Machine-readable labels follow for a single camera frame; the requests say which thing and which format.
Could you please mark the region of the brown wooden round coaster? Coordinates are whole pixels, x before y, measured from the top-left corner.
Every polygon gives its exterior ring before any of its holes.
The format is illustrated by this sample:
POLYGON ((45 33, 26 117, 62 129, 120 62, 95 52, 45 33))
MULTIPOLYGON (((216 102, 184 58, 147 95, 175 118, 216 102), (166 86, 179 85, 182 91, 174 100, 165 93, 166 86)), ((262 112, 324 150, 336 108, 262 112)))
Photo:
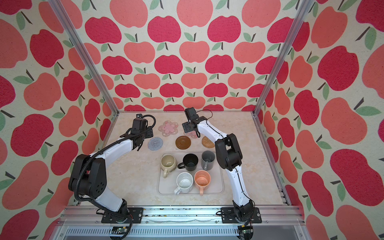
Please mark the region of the brown wooden round coaster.
POLYGON ((191 139, 187 136, 180 136, 176 139, 176 147, 180 150, 186 150, 191 146, 191 139))

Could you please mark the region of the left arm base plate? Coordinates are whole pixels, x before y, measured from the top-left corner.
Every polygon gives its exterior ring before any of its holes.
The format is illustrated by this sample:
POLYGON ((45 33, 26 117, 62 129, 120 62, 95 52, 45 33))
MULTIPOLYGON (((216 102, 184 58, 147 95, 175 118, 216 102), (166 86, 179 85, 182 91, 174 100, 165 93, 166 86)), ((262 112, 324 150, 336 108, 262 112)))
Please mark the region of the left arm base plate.
POLYGON ((140 224, 143 217, 143 208, 127 208, 123 213, 113 212, 111 210, 106 210, 102 214, 101 223, 103 224, 126 224, 130 222, 133 224, 140 224))

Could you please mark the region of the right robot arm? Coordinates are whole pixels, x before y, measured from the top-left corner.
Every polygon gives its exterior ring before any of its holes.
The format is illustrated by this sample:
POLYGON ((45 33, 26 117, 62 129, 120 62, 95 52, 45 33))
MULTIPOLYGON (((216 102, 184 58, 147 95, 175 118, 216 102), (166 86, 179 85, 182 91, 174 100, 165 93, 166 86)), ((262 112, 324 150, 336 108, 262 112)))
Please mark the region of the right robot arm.
POLYGON ((248 196, 242 174, 243 154, 235 134, 226 134, 204 117, 199 116, 195 108, 185 109, 187 121, 183 123, 185 133, 196 132, 204 135, 215 144, 216 159, 219 166, 225 169, 233 191, 235 218, 239 223, 249 224, 254 213, 255 203, 248 196))

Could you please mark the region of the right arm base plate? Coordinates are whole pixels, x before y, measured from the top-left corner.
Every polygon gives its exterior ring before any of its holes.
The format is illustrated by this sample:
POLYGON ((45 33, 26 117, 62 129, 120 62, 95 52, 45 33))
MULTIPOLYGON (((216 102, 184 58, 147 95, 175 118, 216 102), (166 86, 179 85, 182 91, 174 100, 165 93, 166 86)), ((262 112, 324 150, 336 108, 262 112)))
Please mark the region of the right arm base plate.
POLYGON ((245 214, 243 210, 237 210, 235 208, 221 208, 217 212, 217 215, 222 218, 223 224, 261 224, 262 217, 259 208, 253 208, 252 210, 246 210, 245 214))

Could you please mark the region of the pink flower coaster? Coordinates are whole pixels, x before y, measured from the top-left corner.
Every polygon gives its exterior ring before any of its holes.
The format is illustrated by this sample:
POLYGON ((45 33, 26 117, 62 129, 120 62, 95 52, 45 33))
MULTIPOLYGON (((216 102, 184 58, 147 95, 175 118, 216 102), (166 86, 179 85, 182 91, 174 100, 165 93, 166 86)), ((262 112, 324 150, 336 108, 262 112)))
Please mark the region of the pink flower coaster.
POLYGON ((179 124, 176 122, 165 121, 158 130, 162 133, 163 137, 169 137, 170 135, 176 135, 178 133, 179 124))
POLYGON ((195 131, 189 132, 188 136, 191 137, 192 139, 197 139, 198 138, 197 133, 195 131))

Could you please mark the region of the woven rattan round coaster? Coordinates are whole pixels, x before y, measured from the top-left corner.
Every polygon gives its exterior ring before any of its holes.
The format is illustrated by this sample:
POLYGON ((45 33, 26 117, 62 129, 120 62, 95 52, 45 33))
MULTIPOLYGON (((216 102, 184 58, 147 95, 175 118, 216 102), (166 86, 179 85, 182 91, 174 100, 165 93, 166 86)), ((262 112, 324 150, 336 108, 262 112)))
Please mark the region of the woven rattan round coaster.
POLYGON ((208 148, 208 149, 212 149, 215 147, 215 144, 209 140, 209 138, 207 137, 203 137, 202 139, 202 145, 205 147, 205 148, 208 148))

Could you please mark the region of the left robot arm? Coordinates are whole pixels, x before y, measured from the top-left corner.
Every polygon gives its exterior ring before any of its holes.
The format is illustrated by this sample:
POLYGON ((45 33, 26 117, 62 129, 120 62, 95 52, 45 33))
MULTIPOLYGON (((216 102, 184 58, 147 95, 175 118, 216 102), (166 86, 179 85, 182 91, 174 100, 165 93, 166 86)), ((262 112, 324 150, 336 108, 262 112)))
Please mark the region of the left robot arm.
POLYGON ((154 136, 156 118, 137 114, 133 125, 118 140, 90 155, 76 157, 68 188, 77 202, 89 202, 120 222, 131 219, 127 201, 118 197, 107 183, 107 167, 133 150, 140 150, 145 139, 154 136))

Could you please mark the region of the grey round coaster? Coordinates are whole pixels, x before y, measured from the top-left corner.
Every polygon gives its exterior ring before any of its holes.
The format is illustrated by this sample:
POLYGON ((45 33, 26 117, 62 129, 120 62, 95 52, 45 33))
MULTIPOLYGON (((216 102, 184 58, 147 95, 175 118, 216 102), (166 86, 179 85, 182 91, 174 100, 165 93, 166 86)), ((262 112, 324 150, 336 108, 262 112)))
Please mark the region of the grey round coaster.
POLYGON ((158 151, 163 147, 163 140, 159 137, 152 138, 148 142, 148 149, 151 151, 158 151))

